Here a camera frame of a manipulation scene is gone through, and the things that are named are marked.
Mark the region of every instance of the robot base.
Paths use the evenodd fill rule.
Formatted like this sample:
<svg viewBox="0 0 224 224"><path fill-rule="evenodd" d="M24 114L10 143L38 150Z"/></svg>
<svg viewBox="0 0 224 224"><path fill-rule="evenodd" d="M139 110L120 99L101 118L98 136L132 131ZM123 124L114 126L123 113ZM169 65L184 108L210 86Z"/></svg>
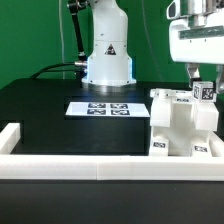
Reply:
<svg viewBox="0 0 224 224"><path fill-rule="evenodd" d="M99 92L124 92L127 90L135 90L136 83L131 83L122 86L107 86L107 85L96 85L91 83L82 82L82 87L89 90L99 91Z"/></svg>

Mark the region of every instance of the black tabletop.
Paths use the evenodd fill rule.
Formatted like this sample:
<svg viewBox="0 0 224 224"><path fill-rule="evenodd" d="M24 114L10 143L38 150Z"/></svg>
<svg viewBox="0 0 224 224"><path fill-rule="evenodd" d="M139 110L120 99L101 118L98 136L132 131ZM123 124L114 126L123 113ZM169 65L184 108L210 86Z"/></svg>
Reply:
<svg viewBox="0 0 224 224"><path fill-rule="evenodd" d="M148 119L68 118L65 111L74 100L145 103L150 111L151 88L188 87L139 83L101 94L74 80L16 80L0 91L1 128L21 123L15 154L145 155ZM221 99L216 106L222 124ZM222 224L223 195L222 182L0 180L0 223Z"/></svg>

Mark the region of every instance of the green wall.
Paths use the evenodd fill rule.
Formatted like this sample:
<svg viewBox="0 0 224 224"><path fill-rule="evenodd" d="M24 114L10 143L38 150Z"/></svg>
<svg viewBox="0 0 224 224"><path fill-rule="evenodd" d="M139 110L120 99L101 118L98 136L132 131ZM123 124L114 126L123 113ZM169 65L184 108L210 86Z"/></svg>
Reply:
<svg viewBox="0 0 224 224"><path fill-rule="evenodd" d="M170 58L169 21L166 8L171 0L145 0L145 22L150 37L148 45L141 0L117 0L129 17L128 53L134 59L134 76L139 81L187 82L184 64ZM67 0L62 0L65 61L77 60L77 48ZM91 10L79 13L84 47L92 51ZM0 88L18 78L62 61L59 29L59 0L2 0L0 5ZM214 66L202 66L205 79L215 79ZM51 74L62 78L62 74Z"/></svg>

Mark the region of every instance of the white paper sheet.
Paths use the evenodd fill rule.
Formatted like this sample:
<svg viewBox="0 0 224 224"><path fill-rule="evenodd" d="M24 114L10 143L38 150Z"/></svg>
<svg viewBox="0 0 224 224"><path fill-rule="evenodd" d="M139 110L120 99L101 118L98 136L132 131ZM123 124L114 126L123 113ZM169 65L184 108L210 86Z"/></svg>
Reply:
<svg viewBox="0 0 224 224"><path fill-rule="evenodd" d="M140 103L71 102L66 115L102 117L149 117L148 110Z"/></svg>

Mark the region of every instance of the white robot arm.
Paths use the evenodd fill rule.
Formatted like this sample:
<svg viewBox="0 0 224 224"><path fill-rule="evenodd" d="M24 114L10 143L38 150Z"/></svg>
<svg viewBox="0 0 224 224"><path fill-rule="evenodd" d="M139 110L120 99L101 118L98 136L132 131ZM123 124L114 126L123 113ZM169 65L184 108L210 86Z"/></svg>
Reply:
<svg viewBox="0 0 224 224"><path fill-rule="evenodd" d="M84 87L121 91L133 86L132 59L127 54L128 18L116 0L76 0L78 7L91 7L94 23L93 52L87 59Z"/></svg>
<svg viewBox="0 0 224 224"><path fill-rule="evenodd" d="M172 59L186 62L193 81L199 64L218 65L216 92L224 93L224 1L174 0L167 9Z"/></svg>

